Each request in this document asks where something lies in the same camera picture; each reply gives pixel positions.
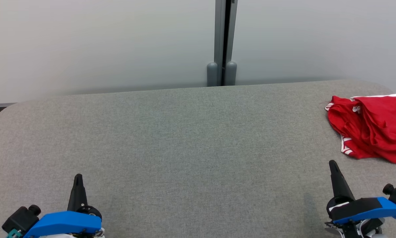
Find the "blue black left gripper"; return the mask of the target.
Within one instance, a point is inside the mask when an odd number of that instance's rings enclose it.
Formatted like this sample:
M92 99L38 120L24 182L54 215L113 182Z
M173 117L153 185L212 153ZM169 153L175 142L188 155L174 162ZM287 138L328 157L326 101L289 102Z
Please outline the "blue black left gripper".
M103 238L102 215L87 206L83 175L74 177L67 211L46 214L38 218L38 206L23 207L24 238Z

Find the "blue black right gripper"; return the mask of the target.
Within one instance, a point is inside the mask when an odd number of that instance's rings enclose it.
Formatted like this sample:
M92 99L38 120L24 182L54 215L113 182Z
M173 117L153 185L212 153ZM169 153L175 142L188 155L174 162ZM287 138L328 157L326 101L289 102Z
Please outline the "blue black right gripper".
M338 164L329 161L334 200L355 200ZM361 198L327 209L330 221L325 225L342 238L384 237L380 228L385 218L396 219L396 204L385 197Z

